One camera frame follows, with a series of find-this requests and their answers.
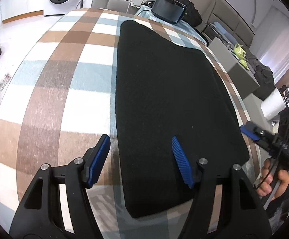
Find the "paper towel roll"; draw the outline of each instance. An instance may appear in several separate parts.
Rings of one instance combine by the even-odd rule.
[[[261,108],[267,120],[271,120],[286,108],[285,100],[277,88],[261,103]]]

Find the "plaid tablecloth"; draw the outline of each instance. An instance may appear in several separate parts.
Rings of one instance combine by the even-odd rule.
[[[88,190],[104,238],[177,238],[191,202],[157,215],[133,219],[124,207],[115,121],[115,81],[120,25],[134,20],[169,41],[204,52],[222,78],[239,124],[250,118],[229,76],[197,38],[172,26],[115,11],[79,9],[61,18],[35,44],[13,77],[0,106],[0,224],[8,231],[32,177],[43,163],[64,165],[95,146],[101,134],[111,150],[99,178]],[[245,138],[253,182],[259,151]],[[62,213],[72,231],[66,193]],[[214,209],[219,211],[220,187]],[[216,223],[213,211],[212,223]]]
[[[146,18],[146,19],[153,20],[155,22],[162,23],[163,25],[172,27],[172,28],[177,29],[181,32],[189,34],[190,36],[196,37],[198,40],[202,41],[206,45],[206,41],[200,36],[200,34],[197,33],[196,30],[194,28],[192,28],[192,26],[189,23],[187,23],[183,20],[180,20],[177,24],[168,23],[164,20],[159,19],[158,17],[155,17],[151,12],[151,8],[149,6],[146,6],[146,5],[142,5],[135,15],[141,16],[141,17]]]

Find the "hand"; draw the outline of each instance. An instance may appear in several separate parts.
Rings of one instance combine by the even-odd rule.
[[[260,182],[268,174],[270,165],[271,165],[271,160],[270,160],[270,158],[268,158],[264,162],[264,167],[262,168],[262,177],[259,179]],[[274,199],[278,198],[279,196],[283,195],[284,192],[286,191],[288,185],[289,185],[289,174],[286,170],[280,170],[278,172],[278,179],[280,179],[281,183],[280,183],[279,188],[277,189],[275,195],[273,196],[273,198],[271,200],[274,200]],[[256,191],[257,194],[264,197],[267,194],[271,193],[272,188],[269,184],[271,184],[272,181],[273,181],[273,176],[271,174],[269,174],[268,177],[266,178],[266,180],[263,182],[263,184]]]

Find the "cushion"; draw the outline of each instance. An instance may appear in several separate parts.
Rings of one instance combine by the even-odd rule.
[[[126,13],[128,10],[131,0],[109,0],[107,4],[107,9]]]
[[[212,14],[221,19],[230,29],[235,30],[239,24],[237,13],[227,3],[216,1]]]
[[[250,47],[254,34],[249,30],[249,27],[242,19],[235,30],[235,34],[240,37],[248,47]]]
[[[232,34],[228,33],[227,30],[218,22],[214,22],[215,27],[219,30],[219,32],[224,35],[233,45],[236,45],[238,41],[233,37]]]

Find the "black cloth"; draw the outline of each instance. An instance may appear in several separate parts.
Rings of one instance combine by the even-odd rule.
[[[202,23],[202,17],[197,9],[194,7],[194,3],[190,0],[176,0],[184,5],[186,5],[185,15],[183,20],[189,23],[193,28]]]
[[[125,206],[134,218],[193,197],[173,156],[173,136],[193,171],[204,157],[222,177],[229,167],[221,166],[249,159],[230,97],[204,53],[135,21],[121,25],[115,110]]]
[[[255,70],[254,77],[259,84],[259,88],[253,94],[264,101],[276,89],[273,72],[269,67],[263,65],[250,51],[247,51],[246,59]]]
[[[278,89],[280,93],[283,93],[285,90],[287,90],[287,86],[283,85],[280,89]]]

